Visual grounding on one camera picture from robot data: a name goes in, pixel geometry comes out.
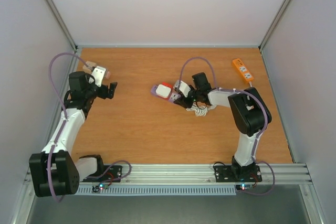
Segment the pink plug adapter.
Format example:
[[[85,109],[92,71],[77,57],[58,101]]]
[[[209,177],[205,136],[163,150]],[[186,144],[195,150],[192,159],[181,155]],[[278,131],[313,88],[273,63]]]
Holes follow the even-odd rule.
[[[107,71],[107,72],[106,72],[105,78],[106,78],[106,79],[109,79],[109,78],[110,78],[110,71]]]

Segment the orange power strip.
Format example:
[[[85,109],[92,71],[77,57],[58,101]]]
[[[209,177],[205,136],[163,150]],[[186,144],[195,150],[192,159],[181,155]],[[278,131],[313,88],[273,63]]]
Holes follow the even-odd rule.
[[[253,75],[240,58],[233,59],[232,65],[245,82],[250,83],[254,81]]]

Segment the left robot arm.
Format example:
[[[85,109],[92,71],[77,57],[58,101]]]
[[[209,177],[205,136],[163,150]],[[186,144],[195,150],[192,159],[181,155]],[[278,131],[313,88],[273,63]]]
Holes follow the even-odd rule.
[[[102,83],[108,74],[105,68],[94,67],[90,73],[76,71],[69,75],[70,89],[55,132],[43,150],[29,159],[36,196],[73,195],[84,179],[100,181],[105,177],[106,168],[100,155],[86,155],[74,162],[71,151],[94,99],[114,96],[117,83],[108,86]]]

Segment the purple power strip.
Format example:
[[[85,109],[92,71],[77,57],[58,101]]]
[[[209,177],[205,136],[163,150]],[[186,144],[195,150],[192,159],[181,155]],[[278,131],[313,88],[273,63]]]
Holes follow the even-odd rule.
[[[180,94],[176,93],[170,86],[165,84],[154,85],[150,92],[153,96],[167,100],[171,103],[174,103],[178,98],[181,97]]]

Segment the beige cube socket adapter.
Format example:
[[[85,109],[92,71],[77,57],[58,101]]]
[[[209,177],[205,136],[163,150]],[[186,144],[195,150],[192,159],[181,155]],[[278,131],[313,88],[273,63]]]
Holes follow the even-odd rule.
[[[91,61],[86,61],[85,64],[82,66],[82,69],[86,73],[92,73],[93,69],[97,66],[96,63]]]

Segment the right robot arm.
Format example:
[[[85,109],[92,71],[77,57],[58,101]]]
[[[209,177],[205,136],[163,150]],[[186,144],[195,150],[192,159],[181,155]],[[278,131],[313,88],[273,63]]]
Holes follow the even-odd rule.
[[[256,166],[256,149],[260,137],[272,120],[270,111],[255,87],[245,90],[213,88],[203,72],[192,78],[193,85],[182,80],[176,81],[174,90],[180,97],[174,103],[186,109],[198,102],[231,109],[239,130],[239,141],[230,169],[235,179],[245,179]]]

